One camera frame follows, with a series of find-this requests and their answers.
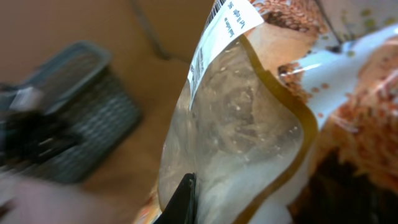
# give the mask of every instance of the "barcode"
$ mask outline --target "barcode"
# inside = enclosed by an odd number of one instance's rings
[[[195,62],[195,70],[193,72],[193,76],[192,76],[192,86],[194,91],[197,88],[201,73],[203,72],[203,53],[201,48],[199,48],[198,51],[198,57],[197,57],[197,61]]]
[[[205,29],[209,26],[209,24],[214,19],[217,12],[221,9],[221,7],[223,6],[224,3],[225,3],[225,0],[217,0],[217,2],[215,2],[213,8],[211,9],[210,15],[207,17]]]

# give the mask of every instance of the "black object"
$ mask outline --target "black object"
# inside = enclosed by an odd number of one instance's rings
[[[0,83],[0,111],[7,111],[18,92],[17,86]]]
[[[354,176],[355,170],[331,153],[289,206],[294,223],[398,223],[396,194],[375,186],[365,175]]]
[[[1,131],[3,162],[11,167],[22,162],[41,164],[81,140],[69,130],[66,121],[38,111],[10,114]]]
[[[161,216],[154,224],[193,224],[196,175],[185,174]]]
[[[326,49],[336,54],[341,54],[343,52],[343,49],[341,48],[340,45],[334,47],[327,47]]]

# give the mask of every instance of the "white label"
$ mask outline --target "white label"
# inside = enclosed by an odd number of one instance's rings
[[[10,109],[16,111],[29,111],[36,108],[40,100],[43,97],[43,93],[31,86],[18,90],[18,93],[11,103]]]
[[[201,79],[214,58],[235,38],[264,22],[248,0],[219,0],[213,7],[208,21],[211,22],[199,41],[188,73],[191,89],[190,107]]]

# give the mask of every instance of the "gold border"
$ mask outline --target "gold border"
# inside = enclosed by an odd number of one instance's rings
[[[289,109],[300,121],[303,131],[304,139],[296,158],[288,166],[288,168],[281,173],[271,184],[263,189],[257,196],[249,203],[249,205],[238,215],[233,224],[249,223],[258,208],[265,202],[265,200],[273,194],[279,187],[283,186],[293,175],[298,171],[302,165],[305,156],[307,155],[312,142],[317,136],[318,125],[313,113],[301,101],[294,97],[278,80],[271,74],[270,71],[265,71],[259,61],[256,52],[252,48],[250,41],[241,35],[240,43],[244,47],[250,63],[260,78],[261,82],[267,89],[276,97],[287,109]]]

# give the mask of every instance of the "gray basket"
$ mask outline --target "gray basket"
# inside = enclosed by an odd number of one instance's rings
[[[57,113],[83,136],[83,143],[25,175],[65,184],[83,180],[130,133],[140,111],[124,91],[108,63],[109,53],[92,43],[73,44],[40,68],[23,85],[44,92],[39,108]]]

